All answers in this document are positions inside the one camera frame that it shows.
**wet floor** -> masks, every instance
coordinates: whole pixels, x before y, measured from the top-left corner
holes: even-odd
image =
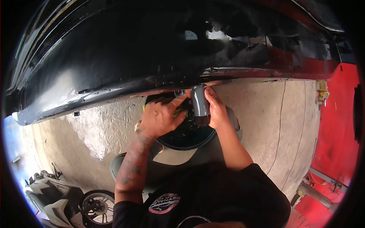
[[[243,129],[242,144],[268,177],[291,200],[307,173],[319,129],[315,82],[264,82],[214,87],[236,113]],[[109,164],[125,151],[140,119],[145,98],[119,100],[32,125],[39,160],[51,163],[66,181],[83,191],[114,191]],[[177,165],[193,151],[165,150],[155,161]]]

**man's right hand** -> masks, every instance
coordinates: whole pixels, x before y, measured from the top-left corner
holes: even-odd
[[[210,103],[210,123],[209,126],[219,129],[222,126],[231,125],[228,119],[226,106],[211,87],[206,87],[205,98]]]

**motorcycle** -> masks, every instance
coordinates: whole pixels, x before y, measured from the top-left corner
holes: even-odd
[[[113,225],[114,193],[92,190],[83,193],[79,187],[60,179],[61,172],[45,170],[26,182],[25,194],[49,220],[40,219],[44,227],[109,228]]]

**red wall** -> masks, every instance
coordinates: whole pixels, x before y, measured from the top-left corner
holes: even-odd
[[[330,96],[321,106],[317,146],[311,167],[349,186],[354,174],[359,145],[354,140],[354,88],[359,84],[356,65],[341,63],[327,80]],[[313,175],[318,183],[324,182]],[[313,187],[332,202],[340,202],[344,192],[332,193],[333,186],[316,183]],[[324,227],[332,213],[321,203],[305,196],[295,209],[318,228]]]

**logo print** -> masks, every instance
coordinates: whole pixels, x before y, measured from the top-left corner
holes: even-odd
[[[176,207],[179,201],[180,197],[177,194],[166,193],[153,201],[148,210],[154,214],[165,214]]]

